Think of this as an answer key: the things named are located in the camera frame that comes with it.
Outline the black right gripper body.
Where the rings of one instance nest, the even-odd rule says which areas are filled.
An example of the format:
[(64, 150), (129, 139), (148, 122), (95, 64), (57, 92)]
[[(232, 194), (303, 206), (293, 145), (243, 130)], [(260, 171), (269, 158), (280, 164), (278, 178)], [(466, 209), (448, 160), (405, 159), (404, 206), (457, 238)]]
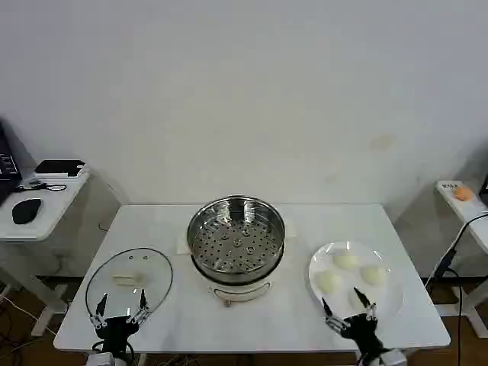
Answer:
[(348, 327), (342, 331), (342, 336), (354, 341), (362, 355), (379, 355), (385, 350), (384, 344), (375, 333), (377, 317), (360, 313), (346, 318), (344, 322)]

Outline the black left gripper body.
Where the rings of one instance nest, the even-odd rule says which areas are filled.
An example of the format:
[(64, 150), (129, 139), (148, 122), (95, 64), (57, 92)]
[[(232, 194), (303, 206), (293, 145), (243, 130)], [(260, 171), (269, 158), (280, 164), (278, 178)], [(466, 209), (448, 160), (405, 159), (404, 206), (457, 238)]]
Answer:
[(95, 327), (103, 352), (125, 352), (127, 349), (132, 352), (133, 346), (128, 339), (137, 332), (138, 322), (130, 316), (112, 317)]

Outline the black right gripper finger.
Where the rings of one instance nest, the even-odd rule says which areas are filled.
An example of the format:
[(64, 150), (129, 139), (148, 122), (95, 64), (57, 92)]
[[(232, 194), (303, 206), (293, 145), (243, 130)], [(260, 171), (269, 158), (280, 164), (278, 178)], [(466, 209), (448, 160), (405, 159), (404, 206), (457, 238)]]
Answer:
[(344, 336), (345, 332), (349, 329), (349, 323), (345, 320), (337, 317), (330, 309), (328, 303), (324, 298), (321, 299), (323, 304), (323, 309), (325, 312), (325, 323), (326, 325), (340, 336)]
[(361, 292), (359, 289), (357, 289), (356, 287), (354, 287), (354, 292), (355, 292), (358, 300), (360, 301), (361, 305), (364, 307), (366, 319), (368, 321), (373, 321), (373, 322), (377, 323), (377, 321), (378, 321), (377, 304), (370, 302), (368, 297), (363, 292)]

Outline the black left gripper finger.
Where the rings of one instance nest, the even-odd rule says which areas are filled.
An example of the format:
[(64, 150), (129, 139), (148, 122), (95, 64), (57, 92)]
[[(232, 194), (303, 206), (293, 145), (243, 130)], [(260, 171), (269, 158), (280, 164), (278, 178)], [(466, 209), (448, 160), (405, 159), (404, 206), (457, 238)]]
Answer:
[(128, 323), (141, 325), (149, 317), (149, 305), (146, 299), (145, 289), (142, 288), (140, 292), (140, 302), (138, 310), (128, 319)]
[(90, 315), (91, 323), (96, 329), (100, 329), (106, 326), (104, 312), (105, 312), (107, 300), (108, 300), (108, 294), (104, 293), (103, 297), (98, 302), (95, 308), (95, 314)]

